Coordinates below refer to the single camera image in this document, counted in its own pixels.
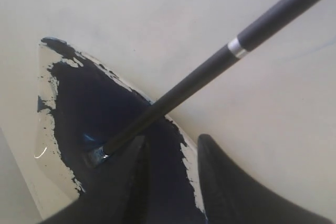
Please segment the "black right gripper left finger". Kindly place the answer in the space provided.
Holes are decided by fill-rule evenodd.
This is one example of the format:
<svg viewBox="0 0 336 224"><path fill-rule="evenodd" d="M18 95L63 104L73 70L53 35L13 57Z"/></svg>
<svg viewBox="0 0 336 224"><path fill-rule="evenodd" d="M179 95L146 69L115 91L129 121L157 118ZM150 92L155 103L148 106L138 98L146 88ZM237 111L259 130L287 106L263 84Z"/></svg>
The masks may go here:
<svg viewBox="0 0 336 224"><path fill-rule="evenodd" d="M137 136L83 196L44 223L146 223L148 144Z"/></svg>

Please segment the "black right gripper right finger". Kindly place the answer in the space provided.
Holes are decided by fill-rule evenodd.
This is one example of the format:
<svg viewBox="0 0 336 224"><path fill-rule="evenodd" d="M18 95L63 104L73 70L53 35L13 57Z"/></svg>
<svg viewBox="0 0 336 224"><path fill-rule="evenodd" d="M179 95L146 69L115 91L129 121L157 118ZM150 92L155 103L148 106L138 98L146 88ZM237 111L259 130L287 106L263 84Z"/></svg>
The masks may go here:
<svg viewBox="0 0 336 224"><path fill-rule="evenodd" d="M198 137L198 176L208 223L331 223L277 195L241 169L209 134Z"/></svg>

